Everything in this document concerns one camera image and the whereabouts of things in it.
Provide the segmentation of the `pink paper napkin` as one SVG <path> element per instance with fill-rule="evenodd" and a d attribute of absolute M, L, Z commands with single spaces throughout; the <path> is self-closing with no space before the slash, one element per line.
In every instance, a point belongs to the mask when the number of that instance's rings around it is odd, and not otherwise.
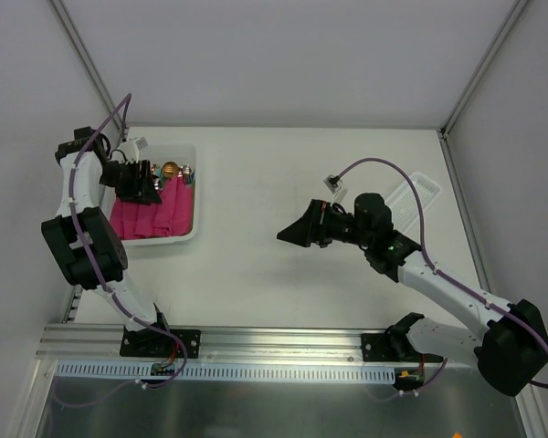
<path fill-rule="evenodd" d="M 193 186 L 186 185 L 183 177 L 175 177 L 166 182 L 161 200 L 153 217 L 153 236 L 187 235 L 192 227 Z"/>

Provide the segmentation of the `copper spoon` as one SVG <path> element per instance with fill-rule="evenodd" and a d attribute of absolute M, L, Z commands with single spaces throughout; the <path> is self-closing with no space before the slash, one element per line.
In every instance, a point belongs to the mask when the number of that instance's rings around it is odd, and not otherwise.
<path fill-rule="evenodd" d="M 180 167 L 175 162 L 166 162 L 161 168 L 161 175 L 165 179 L 173 179 L 180 172 Z"/>

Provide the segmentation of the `small white perforated tray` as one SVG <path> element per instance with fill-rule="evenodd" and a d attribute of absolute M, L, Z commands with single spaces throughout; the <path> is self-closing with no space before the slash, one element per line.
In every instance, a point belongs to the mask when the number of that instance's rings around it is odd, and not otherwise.
<path fill-rule="evenodd" d="M 408 178 L 416 189 L 422 211 L 425 213 L 441 195 L 441 186 L 421 172 L 413 172 Z M 407 181 L 401 183 L 386 199 L 392 212 L 392 222 L 397 231 L 405 234 L 419 222 L 416 197 Z"/>

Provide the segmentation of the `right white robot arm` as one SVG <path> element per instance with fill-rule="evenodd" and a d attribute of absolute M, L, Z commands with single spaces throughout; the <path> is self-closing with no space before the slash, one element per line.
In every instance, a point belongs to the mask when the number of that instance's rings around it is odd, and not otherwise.
<path fill-rule="evenodd" d="M 412 360 L 438 355 L 476 368 L 506 396 L 518 395 L 548 363 L 548 335 L 540 310 L 522 299 L 511 303 L 475 291 L 436 264 L 420 244 L 395 230 L 392 213 L 378 193 L 363 193 L 347 213 L 323 200 L 311 200 L 306 212 L 277 234 L 289 244 L 326 247 L 334 241 L 357 246 L 370 267 L 414 289 L 445 309 L 459 326 L 409 314 L 392 326 L 392 353 Z"/>

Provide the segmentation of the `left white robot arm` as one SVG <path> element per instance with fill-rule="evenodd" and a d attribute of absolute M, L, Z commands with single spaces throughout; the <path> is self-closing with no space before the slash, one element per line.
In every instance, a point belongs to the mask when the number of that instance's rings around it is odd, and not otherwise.
<path fill-rule="evenodd" d="M 109 139 L 92 127 L 76 129 L 72 141 L 59 144 L 55 158 L 63 171 L 62 197 L 41 233 L 68 283 L 95 292 L 121 317 L 122 356 L 172 357 L 179 347 L 166 318 L 129 277 L 121 237 L 100 207 L 104 187 L 130 206 L 159 205 L 151 164 L 119 162 L 110 154 Z"/>

